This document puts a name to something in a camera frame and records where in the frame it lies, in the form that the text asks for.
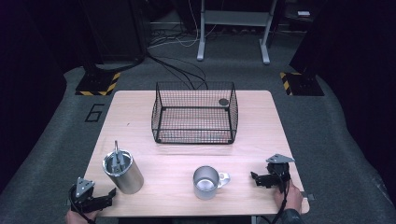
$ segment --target black stand base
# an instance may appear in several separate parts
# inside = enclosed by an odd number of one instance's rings
[[[307,78],[300,73],[281,73],[280,77],[288,95],[324,96],[314,77]]]
[[[76,87],[76,95],[109,95],[120,77],[118,72],[85,73]]]

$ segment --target black metal mesh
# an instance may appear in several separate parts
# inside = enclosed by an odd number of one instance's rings
[[[151,129],[157,143],[231,144],[238,124],[232,82],[158,82]]]

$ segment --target light wood table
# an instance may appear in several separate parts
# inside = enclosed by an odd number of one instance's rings
[[[84,178],[95,182],[94,197],[107,195],[115,185],[102,161],[114,150],[128,150],[143,177],[136,194],[117,190],[113,205],[102,217],[209,217],[276,214],[274,188],[257,187],[250,172],[268,175],[266,159],[276,153],[292,157],[288,141],[269,91],[236,91],[238,128],[231,145],[157,144],[151,131],[155,91],[117,91],[106,115]],[[202,201],[193,193],[192,175],[201,165],[229,173],[231,181],[214,199]],[[303,191],[294,162],[293,183]],[[308,212],[307,199],[303,213]]]

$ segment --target mug handle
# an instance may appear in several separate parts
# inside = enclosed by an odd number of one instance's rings
[[[227,173],[219,173],[219,179],[220,182],[218,184],[218,189],[221,189],[221,187],[228,184],[228,182],[231,180],[230,175]]]

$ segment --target sleeve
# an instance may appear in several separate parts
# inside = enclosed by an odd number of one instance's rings
[[[300,214],[294,209],[286,209],[283,211],[281,219],[283,224],[305,224]]]

